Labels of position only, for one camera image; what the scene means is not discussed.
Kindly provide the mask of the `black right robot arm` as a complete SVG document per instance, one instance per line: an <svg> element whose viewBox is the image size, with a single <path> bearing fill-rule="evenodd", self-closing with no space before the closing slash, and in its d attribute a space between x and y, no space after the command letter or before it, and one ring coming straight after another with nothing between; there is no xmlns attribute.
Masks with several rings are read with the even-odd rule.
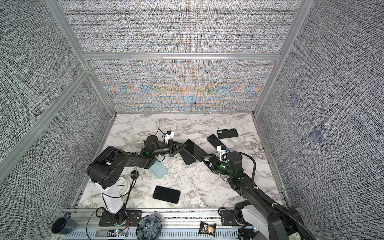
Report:
<svg viewBox="0 0 384 240"><path fill-rule="evenodd" d="M288 240L299 234L301 240L314 240L295 208L286 208L264 193L255 183L256 161L242 152L228 152L218 157L202 157L202 162L217 175L227 176L227 182L245 200L235 205L239 223L252 225L268 240Z"/></svg>

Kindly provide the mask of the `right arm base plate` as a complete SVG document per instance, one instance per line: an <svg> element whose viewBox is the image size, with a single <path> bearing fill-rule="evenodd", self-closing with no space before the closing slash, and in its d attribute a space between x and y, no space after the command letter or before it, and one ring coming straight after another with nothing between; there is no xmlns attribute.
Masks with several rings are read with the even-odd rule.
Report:
<svg viewBox="0 0 384 240"><path fill-rule="evenodd" d="M221 217L222 226L240 226L235 218L234 210L221 209L219 211L219 215Z"/></svg>

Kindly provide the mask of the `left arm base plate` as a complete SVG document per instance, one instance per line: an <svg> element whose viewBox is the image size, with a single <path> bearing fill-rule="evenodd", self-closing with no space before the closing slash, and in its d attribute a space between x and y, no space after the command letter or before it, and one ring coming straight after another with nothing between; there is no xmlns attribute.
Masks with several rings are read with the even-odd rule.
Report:
<svg viewBox="0 0 384 240"><path fill-rule="evenodd" d="M116 214L104 211L100 216L99 227L137 227L142 218L142 211L125 211L121 210Z"/></svg>

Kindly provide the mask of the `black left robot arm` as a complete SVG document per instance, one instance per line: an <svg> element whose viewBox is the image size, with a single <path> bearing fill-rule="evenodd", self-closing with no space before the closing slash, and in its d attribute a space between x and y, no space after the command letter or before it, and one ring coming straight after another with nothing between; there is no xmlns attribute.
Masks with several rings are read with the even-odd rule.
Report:
<svg viewBox="0 0 384 240"><path fill-rule="evenodd" d="M187 145L168 140L161 142L151 135L144 141L140 153L129 153L113 146L107 147L89 166L87 175L101 192L104 202L101 220L108 226L127 224L126 204L118 190L118 179L126 167L149 169L158 156L170 158L180 153Z"/></svg>

